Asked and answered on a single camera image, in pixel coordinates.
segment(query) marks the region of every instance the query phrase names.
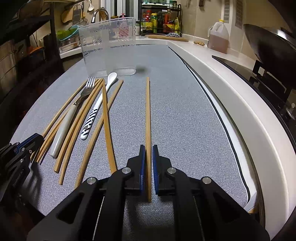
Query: fork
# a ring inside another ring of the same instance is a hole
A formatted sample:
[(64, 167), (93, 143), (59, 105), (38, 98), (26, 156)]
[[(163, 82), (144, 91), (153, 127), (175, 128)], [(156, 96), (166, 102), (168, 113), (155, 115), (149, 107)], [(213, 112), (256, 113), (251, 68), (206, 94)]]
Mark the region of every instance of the fork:
[(78, 100), (69, 108), (66, 116), (62, 120), (59, 129), (54, 137), (54, 141), (52, 143), (52, 148), (50, 150), (50, 155), (56, 158), (59, 154), (59, 151), (62, 147), (62, 144), (65, 140), (66, 134), (69, 130), (72, 119), (76, 113), (78, 105), (92, 92), (94, 89), (96, 77), (89, 77), (83, 91), (80, 94)]

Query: wooden cutting board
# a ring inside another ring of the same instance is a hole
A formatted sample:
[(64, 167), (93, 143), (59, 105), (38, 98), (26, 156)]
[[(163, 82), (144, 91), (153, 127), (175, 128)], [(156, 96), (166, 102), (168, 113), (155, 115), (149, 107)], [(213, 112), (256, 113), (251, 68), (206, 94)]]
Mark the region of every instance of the wooden cutting board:
[(66, 23), (72, 21), (73, 9), (74, 9), (74, 7), (70, 8), (69, 10), (65, 10), (61, 14), (61, 20), (62, 20), (63, 24), (66, 24)]
[(156, 34), (146, 34), (145, 37), (148, 37), (150, 39), (166, 39), (166, 40), (175, 40), (175, 41), (182, 41), (182, 42), (189, 41), (186, 38), (177, 38), (177, 37), (170, 37), (170, 36), (156, 35)]

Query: zebra-striped spoon handle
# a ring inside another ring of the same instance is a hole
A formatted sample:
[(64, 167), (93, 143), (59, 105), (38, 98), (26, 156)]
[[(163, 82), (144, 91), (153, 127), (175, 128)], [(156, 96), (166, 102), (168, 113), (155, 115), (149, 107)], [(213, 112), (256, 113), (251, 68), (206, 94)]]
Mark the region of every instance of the zebra-striped spoon handle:
[(98, 101), (96, 102), (92, 112), (90, 113), (89, 117), (86, 120), (86, 123), (83, 127), (83, 130), (82, 130), (82, 133), (80, 136), (81, 140), (85, 140), (87, 138), (87, 136), (89, 135), (89, 131), (91, 129), (92, 123), (94, 122), (94, 119), (96, 118), (96, 114), (102, 104), (102, 101), (103, 101), (103, 95), (101, 94)]

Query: white ceramic spoon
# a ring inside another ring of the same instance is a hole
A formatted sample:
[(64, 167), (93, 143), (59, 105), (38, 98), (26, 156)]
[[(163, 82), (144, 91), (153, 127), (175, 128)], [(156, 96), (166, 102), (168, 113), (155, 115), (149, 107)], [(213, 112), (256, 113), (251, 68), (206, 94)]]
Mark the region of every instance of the white ceramic spoon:
[(94, 9), (94, 6), (91, 4), (91, 0), (89, 0), (89, 8), (87, 11), (91, 12)]
[[(112, 72), (108, 75), (108, 81), (106, 84), (106, 92), (109, 90), (110, 86), (115, 82), (116, 78), (117, 78), (117, 73), (115, 73), (115, 72)], [(102, 101), (103, 101), (103, 95), (101, 94), (99, 99), (97, 100), (92, 112), (90, 113), (88, 119), (86, 120), (85, 126), (84, 126), (81, 136), (80, 136), (81, 140), (85, 140), (87, 138), (89, 131), (91, 129), (92, 123), (94, 122), (96, 114), (102, 104)]]

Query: wooden chopstick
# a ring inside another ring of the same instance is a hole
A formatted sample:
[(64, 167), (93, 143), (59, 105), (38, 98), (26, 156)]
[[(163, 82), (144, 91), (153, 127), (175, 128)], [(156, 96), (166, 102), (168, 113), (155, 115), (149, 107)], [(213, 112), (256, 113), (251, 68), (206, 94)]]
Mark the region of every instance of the wooden chopstick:
[(55, 126), (50, 130), (50, 132), (48, 133), (47, 137), (45, 138), (42, 146), (40, 147), (38, 153), (36, 154), (34, 160), (39, 163), (42, 156), (44, 155), (44, 153), (47, 151), (47, 149), (49, 148), (49, 146), (51, 145), (55, 134), (57, 133), (57, 130), (59, 129), (59, 125), (62, 122), (62, 120), (64, 119), (64, 117), (66, 116), (67, 111), (63, 114), (63, 116), (58, 120), (58, 122), (55, 124)]
[[(123, 84), (123, 80), (120, 80), (118, 82), (118, 84), (116, 86), (116, 89), (114, 90), (111, 98), (109, 99), (109, 101), (108, 101), (108, 111), (110, 110), (110, 107), (111, 107), (112, 103), (114, 102), (115, 97), (116, 97), (117, 93), (119, 92), (119, 89), (122, 86), (122, 84)], [(83, 179), (83, 176), (84, 176), (87, 164), (89, 162), (89, 158), (91, 156), (92, 150), (94, 148), (95, 142), (96, 142), (96, 140), (98, 138), (98, 135), (100, 133), (100, 130), (101, 130), (102, 126), (103, 126), (103, 122), (104, 122), (104, 116), (102, 115), (101, 118), (99, 119), (97, 125), (96, 125), (94, 133), (92, 134), (91, 139), (89, 141), (89, 144), (87, 146), (87, 149), (85, 151), (83, 161), (82, 161), (82, 163), (80, 165), (78, 177), (77, 177), (77, 180), (76, 180), (76, 183), (75, 183), (75, 188), (77, 188), (80, 185), (80, 183), (81, 183), (81, 181)]]
[(69, 143), (68, 148), (66, 150), (66, 154), (64, 156), (62, 171), (61, 171), (61, 175), (59, 177), (59, 184), (60, 185), (63, 185), (66, 169), (67, 169), (67, 166), (68, 166), (68, 163), (69, 163), (69, 159), (70, 159), (70, 156), (71, 156), (75, 141), (77, 139), (77, 136), (78, 136), (78, 134), (80, 132), (81, 126), (84, 123), (85, 117), (87, 116), (87, 114), (89, 112), (89, 109), (91, 108), (91, 106), (92, 106), (93, 102), (95, 101), (97, 95), (99, 94), (100, 90), (102, 89), (103, 84), (104, 83), (101, 83), (100, 86), (95, 90), (94, 95), (91, 97), (90, 101), (88, 102), (86, 108), (84, 109), (84, 111), (82, 113), (81, 118), (79, 119), (79, 121), (78, 121), (78, 123), (77, 123), (77, 125), (75, 127), (75, 130), (74, 130), (73, 135), (71, 137), (70, 143)]
[(151, 202), (151, 112), (150, 112), (150, 79), (146, 79), (146, 170), (147, 195)]
[(105, 129), (105, 139), (108, 153), (108, 161), (110, 166), (111, 174), (117, 171), (113, 145), (111, 140), (110, 133), (110, 125), (109, 125), (109, 117), (108, 117), (108, 107), (107, 107), (107, 95), (106, 95), (106, 87), (103, 86), (103, 116), (104, 116), (104, 129)]
[(104, 84), (104, 81), (103, 81), (103, 80), (104, 80), (104, 79), (100, 79), (100, 80), (96, 83), (95, 88), (93, 89), (93, 91), (91, 92), (91, 94), (88, 96), (88, 98), (84, 101), (84, 103), (83, 103), (81, 109), (79, 110), (78, 114), (76, 115), (75, 120), (74, 120), (74, 122), (72, 123), (72, 125), (71, 125), (71, 127), (70, 127), (70, 130), (69, 130), (68, 133), (67, 133), (67, 136), (66, 136), (66, 138), (65, 138), (65, 140), (64, 140), (64, 143), (63, 143), (63, 145), (62, 145), (62, 147), (61, 147), (61, 150), (60, 150), (60, 152), (59, 152), (59, 155), (58, 155), (58, 157), (57, 157), (57, 160), (56, 160), (56, 163), (55, 163), (55, 166), (54, 166), (54, 171), (55, 171), (56, 173), (59, 173), (59, 169), (60, 169), (60, 167), (61, 167), (61, 164), (62, 164), (62, 161), (63, 161), (64, 155), (65, 155), (66, 149), (67, 149), (67, 147), (68, 147), (68, 144), (69, 144), (69, 142), (70, 142), (70, 140), (71, 140), (71, 137), (72, 137), (72, 135), (73, 135), (73, 132), (74, 132), (74, 130), (75, 130), (75, 128), (76, 128), (76, 126), (77, 126), (77, 124), (78, 124), (78, 122), (79, 122), (79, 120), (80, 120), (80, 118), (81, 118), (81, 116), (82, 116), (82, 114), (83, 114), (83, 112), (84, 112), (84, 110), (86, 109), (88, 103), (89, 103), (90, 100), (92, 99), (92, 96), (96, 93), (97, 89), (99, 88), (99, 89), (101, 90), (101, 88), (102, 88), (102, 84)]
[[(75, 96), (82, 90), (82, 88), (86, 85), (86, 81), (84, 81), (82, 83), (81, 86), (79, 86), (79, 88), (74, 92), (74, 94), (72, 94), (72, 96), (64, 103), (64, 105), (60, 108), (60, 110), (56, 113), (56, 115), (53, 117), (52, 121), (49, 123), (49, 125), (46, 127), (46, 129), (44, 130), (42, 136), (45, 138), (45, 136), (48, 134), (49, 130), (51, 129), (51, 127), (53, 126), (53, 124), (56, 122), (56, 120), (59, 118), (59, 116), (61, 115), (61, 113), (65, 110), (65, 108), (68, 106), (68, 104), (75, 98)], [(32, 153), (31, 155), (31, 160), (34, 158), (36, 160), (38, 153), (35, 155), (35, 152)]]

